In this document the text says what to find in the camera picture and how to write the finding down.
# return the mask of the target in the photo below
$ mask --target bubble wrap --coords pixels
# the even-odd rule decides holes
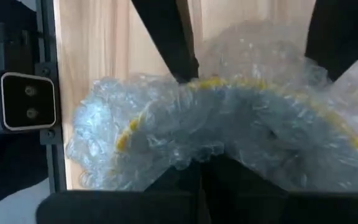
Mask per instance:
[[[331,92],[326,71],[291,43],[244,30],[212,40],[187,85],[97,81],[66,151],[84,187],[142,191],[171,166],[225,154],[285,190],[358,192],[358,99]]]

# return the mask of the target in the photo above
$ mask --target yellow rim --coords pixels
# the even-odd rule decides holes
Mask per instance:
[[[203,80],[201,82],[193,82],[187,84],[188,87],[194,90],[207,90],[211,88],[216,88],[224,85],[235,84],[237,86],[247,86],[249,88],[257,88],[259,90],[270,90],[277,95],[290,95],[297,99],[299,102],[304,103],[313,110],[315,110],[321,117],[325,120],[329,121],[336,127],[340,132],[346,134],[350,137],[350,142],[358,151],[358,135],[353,131],[351,127],[349,127],[345,120],[341,118],[335,111],[332,111],[322,104],[319,104],[311,98],[304,94],[304,93],[297,93],[297,92],[289,92],[273,83],[267,83],[266,80],[259,79],[259,78],[241,78],[236,80],[235,83],[229,82],[219,77],[213,77],[208,80]],[[126,148],[126,144],[128,139],[131,137],[131,134],[139,127],[139,123],[142,119],[142,115],[138,118],[133,119],[130,123],[128,128],[126,128],[122,134],[118,137],[116,142],[116,149],[119,152],[124,152]]]

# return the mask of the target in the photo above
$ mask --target wrapped package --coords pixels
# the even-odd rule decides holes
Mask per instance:
[[[358,192],[357,98],[330,91],[326,70],[291,43],[242,29],[212,41],[189,84],[97,81],[67,147],[84,187],[142,191],[172,166],[225,154],[285,190]]]

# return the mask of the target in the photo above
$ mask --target white floor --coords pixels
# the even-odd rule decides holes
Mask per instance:
[[[49,182],[46,179],[8,196],[0,201],[0,224],[34,224],[35,211],[49,194]]]

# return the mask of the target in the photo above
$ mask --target light wood surface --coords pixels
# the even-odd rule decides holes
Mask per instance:
[[[315,0],[188,0],[196,50],[225,28],[249,20],[298,26],[301,48]],[[168,68],[130,0],[54,0],[63,138],[93,81],[130,73],[164,75]],[[80,189],[81,167],[66,160],[67,189]]]

